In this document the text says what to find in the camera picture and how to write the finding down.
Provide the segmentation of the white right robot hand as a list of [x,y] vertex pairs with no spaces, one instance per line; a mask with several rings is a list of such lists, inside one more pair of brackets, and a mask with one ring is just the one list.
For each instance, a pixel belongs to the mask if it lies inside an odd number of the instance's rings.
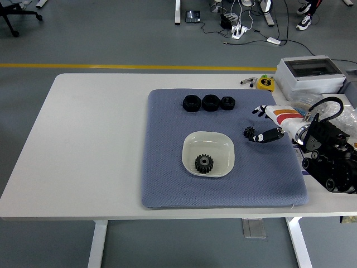
[[255,134],[253,127],[247,127],[243,135],[249,141],[272,142],[282,138],[284,133],[287,132],[293,136],[298,144],[303,145],[303,139],[310,124],[305,122],[303,116],[291,106],[262,105],[252,113],[258,113],[259,117],[265,115],[265,118],[271,119],[277,127],[260,134]]

